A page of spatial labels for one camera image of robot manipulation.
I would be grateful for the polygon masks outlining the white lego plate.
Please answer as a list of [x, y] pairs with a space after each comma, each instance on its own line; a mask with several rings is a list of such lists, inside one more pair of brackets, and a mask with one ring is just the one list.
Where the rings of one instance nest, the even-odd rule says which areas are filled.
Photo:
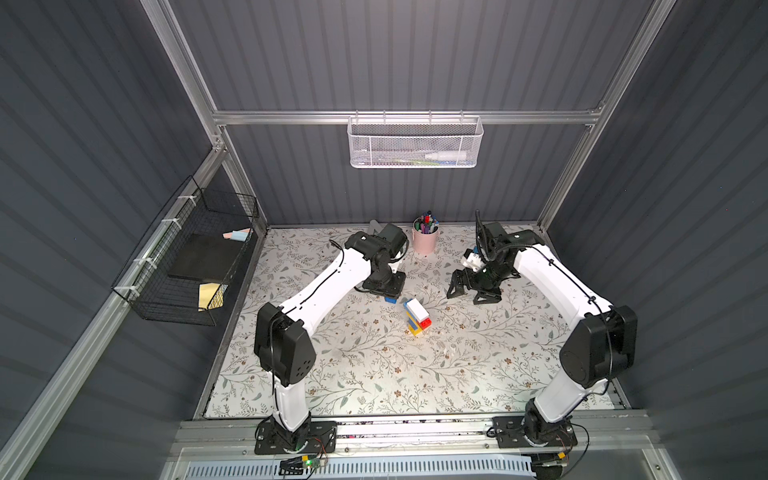
[[423, 307], [423, 305], [415, 298], [412, 298], [408, 301], [406, 301], [413, 311], [415, 319], [412, 320], [417, 324], [420, 324], [421, 321], [430, 318], [429, 313], [427, 310]]

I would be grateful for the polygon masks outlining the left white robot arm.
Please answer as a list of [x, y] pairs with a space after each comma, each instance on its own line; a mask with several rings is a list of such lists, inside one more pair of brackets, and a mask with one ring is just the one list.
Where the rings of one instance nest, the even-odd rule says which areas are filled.
[[394, 267], [404, 259], [409, 240], [394, 224], [330, 245], [337, 255], [314, 280], [281, 304], [267, 302], [257, 312], [254, 354], [271, 380], [272, 417], [287, 434], [311, 422], [305, 378], [316, 362], [312, 337], [321, 322], [352, 290], [396, 300], [406, 280]]

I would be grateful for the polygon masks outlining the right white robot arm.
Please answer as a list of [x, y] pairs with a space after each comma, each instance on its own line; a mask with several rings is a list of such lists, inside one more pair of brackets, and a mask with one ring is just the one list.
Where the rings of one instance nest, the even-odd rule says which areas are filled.
[[451, 275], [448, 298], [474, 292], [476, 305], [501, 301], [501, 285], [510, 278], [533, 283], [568, 325], [560, 368], [525, 407], [518, 427], [534, 447], [570, 445], [572, 412], [590, 395], [607, 391], [635, 360], [637, 315], [615, 306], [570, 272], [532, 230], [507, 232], [500, 223], [475, 222], [475, 246]]

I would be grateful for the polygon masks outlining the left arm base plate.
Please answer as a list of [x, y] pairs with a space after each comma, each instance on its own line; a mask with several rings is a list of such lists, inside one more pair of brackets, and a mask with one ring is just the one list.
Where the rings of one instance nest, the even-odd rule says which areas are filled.
[[284, 428], [275, 417], [261, 421], [255, 431], [255, 455], [314, 455], [333, 453], [338, 423], [305, 421], [296, 432]]

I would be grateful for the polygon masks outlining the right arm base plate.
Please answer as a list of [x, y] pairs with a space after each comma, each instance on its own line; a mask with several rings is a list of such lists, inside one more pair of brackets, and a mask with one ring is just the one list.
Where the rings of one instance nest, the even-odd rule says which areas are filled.
[[569, 420], [557, 423], [535, 424], [526, 427], [524, 415], [495, 416], [489, 432], [499, 448], [560, 448], [570, 450], [578, 445], [573, 425]]

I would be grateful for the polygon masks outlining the light blue lego brick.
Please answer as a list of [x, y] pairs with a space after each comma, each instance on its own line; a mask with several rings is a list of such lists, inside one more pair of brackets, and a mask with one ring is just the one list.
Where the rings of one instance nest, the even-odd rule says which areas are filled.
[[403, 307], [405, 308], [405, 310], [406, 310], [406, 312], [407, 312], [407, 315], [408, 315], [408, 317], [409, 317], [411, 320], [414, 320], [414, 319], [415, 319], [415, 317], [414, 317], [413, 311], [411, 310], [411, 307], [410, 307], [410, 305], [409, 305], [409, 304], [406, 302], [406, 303], [403, 303]]

